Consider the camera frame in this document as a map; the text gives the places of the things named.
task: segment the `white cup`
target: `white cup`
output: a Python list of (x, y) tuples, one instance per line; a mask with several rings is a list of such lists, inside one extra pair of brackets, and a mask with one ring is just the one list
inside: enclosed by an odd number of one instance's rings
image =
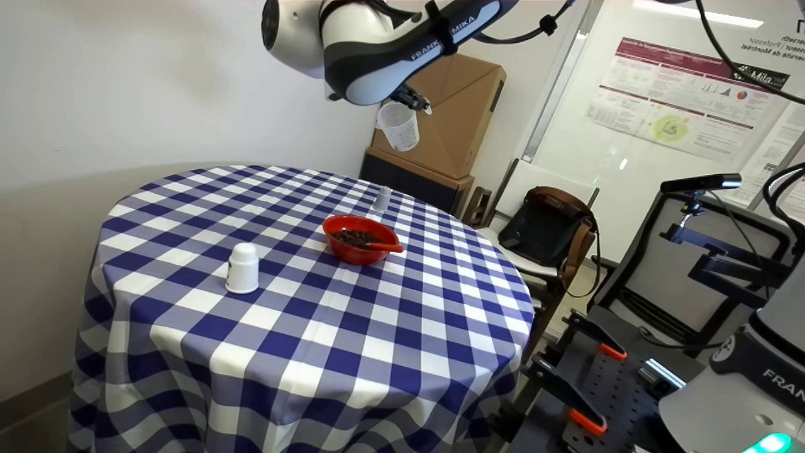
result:
[(419, 144), (418, 114), (396, 100), (386, 100), (379, 105), (378, 129), (396, 150), (413, 150)]
[(258, 260), (254, 244), (237, 244), (228, 256), (225, 292), (248, 293), (257, 288)]

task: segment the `chair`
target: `chair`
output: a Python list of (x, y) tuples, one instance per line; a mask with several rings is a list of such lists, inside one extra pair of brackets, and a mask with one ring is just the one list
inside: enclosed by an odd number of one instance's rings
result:
[(496, 244), (523, 275), (523, 281), (530, 288), (530, 296), (535, 301), (539, 320), (530, 326), (530, 339), (525, 344), (525, 358), (535, 349), (535, 343), (546, 331), (559, 301), (562, 300), (569, 285), (573, 281), (581, 261), (588, 253), (588, 242), (575, 247), (561, 266), (544, 266), (539, 261), (530, 261), (510, 248), (505, 248), (497, 238), (497, 233), (505, 228), (505, 223), (516, 217), (520, 208), (525, 193), (535, 187), (549, 187), (549, 190), (559, 190), (561, 197), (590, 207), (596, 199), (596, 188), (585, 183), (566, 181), (550, 171), (540, 171), (532, 163), (513, 161), (510, 174), (497, 188), (497, 202), (491, 208), (491, 217), (486, 226), (478, 228), (479, 237), (486, 237), (491, 244)]
[[(702, 263), (707, 248), (664, 237), (682, 221), (687, 207), (688, 199), (682, 193), (657, 193), (635, 238), (590, 305), (610, 310), (659, 343), (676, 344), (691, 358), (705, 358), (707, 344), (727, 339), (751, 314), (751, 307), (740, 296), (727, 296), (693, 281), (691, 271)], [(791, 233), (783, 223), (713, 199), (700, 199), (700, 207), (683, 228), (740, 248), (754, 247), (756, 256), (769, 261), (788, 260)], [(767, 292), (762, 285), (732, 276), (729, 281), (749, 292)]]

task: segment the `blue and white checkered tablecloth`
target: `blue and white checkered tablecloth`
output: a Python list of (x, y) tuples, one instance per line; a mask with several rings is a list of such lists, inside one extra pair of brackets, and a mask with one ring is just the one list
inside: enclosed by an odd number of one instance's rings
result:
[[(449, 450), (488, 436), (532, 310), (518, 271), (453, 217), (393, 193), (405, 253), (337, 261), (330, 214), (379, 188), (322, 171), (224, 166), (112, 207), (78, 331), (74, 450)], [(225, 260), (257, 244), (258, 288)]]

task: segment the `table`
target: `table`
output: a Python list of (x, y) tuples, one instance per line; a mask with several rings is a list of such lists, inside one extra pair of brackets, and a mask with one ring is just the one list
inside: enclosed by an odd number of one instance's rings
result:
[[(379, 187), (219, 166), (121, 199), (78, 331), (74, 450), (449, 450), (483, 446), (532, 321), (520, 275), (472, 228), (393, 190), (405, 253), (337, 261), (318, 223)], [(225, 260), (257, 244), (258, 288)]]
[(603, 307), (594, 307), (585, 317), (603, 326), (628, 353), (628, 359), (613, 363), (599, 355), (596, 339), (581, 331), (566, 331), (570, 338), (562, 338), (561, 343), (562, 355), (556, 363), (556, 372), (573, 383), (608, 417), (608, 433), (601, 441), (584, 437), (579, 427), (569, 424), (566, 405), (549, 392), (539, 392), (525, 422), (510, 441), (508, 453), (596, 453), (634, 450), (634, 446), (667, 453), (682, 450), (661, 427), (657, 400), (645, 397), (644, 384), (638, 383), (638, 368), (645, 358), (654, 358), (682, 379), (691, 379), (705, 364), (678, 349), (645, 343), (634, 324)]

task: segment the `poster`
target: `poster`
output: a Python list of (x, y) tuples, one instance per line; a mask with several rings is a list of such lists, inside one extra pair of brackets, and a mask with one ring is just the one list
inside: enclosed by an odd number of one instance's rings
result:
[[(788, 81), (785, 72), (749, 70), (764, 72), (774, 86)], [(708, 161), (745, 161), (780, 110), (778, 96), (734, 81), (716, 57), (623, 38), (588, 117)]]

